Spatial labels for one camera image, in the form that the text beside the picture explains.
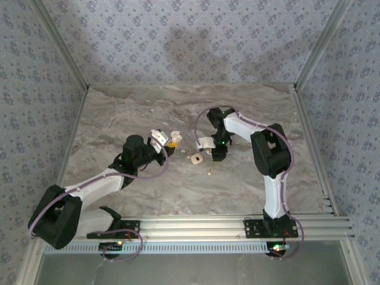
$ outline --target marble surface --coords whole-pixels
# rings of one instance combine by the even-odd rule
[[[322,210],[322,192],[288,84],[90,88],[62,186],[107,168],[131,134],[146,139],[151,129],[160,128],[168,135],[179,130],[183,140],[163,176],[136,180],[88,209],[106,205],[122,216],[262,213],[264,180],[254,165],[249,142],[233,136],[227,158],[220,163],[213,162],[206,153],[202,153],[204,162],[196,166],[187,159],[196,153],[193,129],[197,114],[214,105],[232,105],[265,124],[280,123],[295,153],[295,166],[287,183],[289,209],[293,213]],[[199,120],[199,137],[214,133],[204,115]],[[153,162],[139,175],[160,171]]]

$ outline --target black mounting plate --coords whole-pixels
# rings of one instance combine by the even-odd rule
[[[298,238],[297,225],[294,220],[289,220],[286,226],[277,235],[270,234],[264,226],[264,220],[252,220],[246,218],[243,221],[245,237],[247,239],[261,238]]]
[[[129,229],[135,230],[136,232],[140,232],[140,221],[138,220],[121,220],[118,226],[118,229]],[[121,233],[111,233],[111,234],[100,234],[100,233],[88,233],[88,239],[138,239],[138,236],[134,233],[121,232]]]

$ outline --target floral wallpaper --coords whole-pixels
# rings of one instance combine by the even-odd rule
[[[380,3],[354,0],[302,95],[337,201],[380,284]]]
[[[83,98],[28,1],[0,1],[0,284],[13,284],[26,225],[55,182]]]
[[[294,82],[335,0],[43,0],[89,85]]]

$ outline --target patterned wall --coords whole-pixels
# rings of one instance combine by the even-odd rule
[[[83,92],[27,1],[2,0],[0,12],[0,284],[13,284]]]
[[[380,284],[380,3],[354,0],[302,90],[338,203]]]
[[[293,82],[335,0],[43,0],[87,83]]]

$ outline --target aluminum frame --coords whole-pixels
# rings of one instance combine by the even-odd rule
[[[304,131],[306,143],[308,145],[313,163],[316,167],[318,180],[323,193],[331,203],[325,206],[331,207],[330,213],[317,214],[298,214],[297,217],[305,228],[305,240],[340,240],[344,252],[347,266],[350,271],[353,284],[370,284],[368,274],[359,252],[357,242],[354,241],[354,233],[348,217],[341,216],[337,203],[334,199],[333,189],[327,178],[326,170],[322,164],[321,155],[318,150],[314,133],[312,132],[310,120],[305,112],[305,105],[292,84],[289,84],[290,94],[294,100],[300,123]],[[57,183],[62,182],[63,174],[67,166],[69,153],[71,152],[72,142],[75,137],[76,129],[80,119],[81,111],[75,120],[73,135],[70,139],[69,147],[65,155]],[[143,216],[130,217],[129,219],[141,220],[140,232],[147,237],[149,242],[231,242],[241,243],[252,241],[245,238],[242,221],[245,217],[258,218],[258,215],[205,215],[205,216]],[[273,239],[258,239],[258,241],[271,241]],[[87,239],[75,239],[75,243],[88,242]],[[21,270],[17,279],[17,285],[34,284],[37,277],[38,268],[42,259],[46,243],[37,239],[29,244]]]

